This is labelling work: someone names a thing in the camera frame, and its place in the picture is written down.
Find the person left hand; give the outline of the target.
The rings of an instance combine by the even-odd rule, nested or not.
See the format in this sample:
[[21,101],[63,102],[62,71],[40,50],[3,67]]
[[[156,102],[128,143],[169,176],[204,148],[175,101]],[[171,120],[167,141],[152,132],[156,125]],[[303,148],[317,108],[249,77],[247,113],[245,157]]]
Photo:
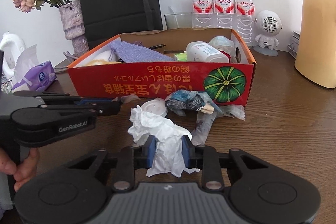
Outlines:
[[22,185],[36,175],[39,159],[39,150],[37,148],[31,148],[28,157],[20,165],[16,165],[15,162],[9,158],[7,153],[1,149],[1,173],[14,176],[14,190],[17,192]]

